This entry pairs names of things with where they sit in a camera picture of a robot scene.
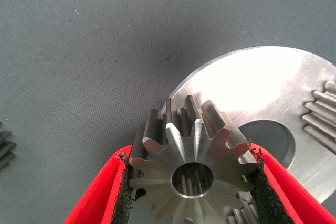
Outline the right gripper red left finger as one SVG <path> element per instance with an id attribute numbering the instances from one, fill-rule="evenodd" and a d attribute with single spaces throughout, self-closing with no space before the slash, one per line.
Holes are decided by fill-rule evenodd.
<path id="1" fill-rule="evenodd" d="M 64 223 L 112 223 L 133 146 L 112 154 Z"/>

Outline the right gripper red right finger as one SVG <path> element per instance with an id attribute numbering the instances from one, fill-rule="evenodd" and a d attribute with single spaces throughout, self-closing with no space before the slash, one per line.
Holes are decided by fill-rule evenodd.
<path id="1" fill-rule="evenodd" d="M 335 223 L 329 213 L 265 148 L 250 148 L 258 168 L 251 191 L 261 223 Z"/>

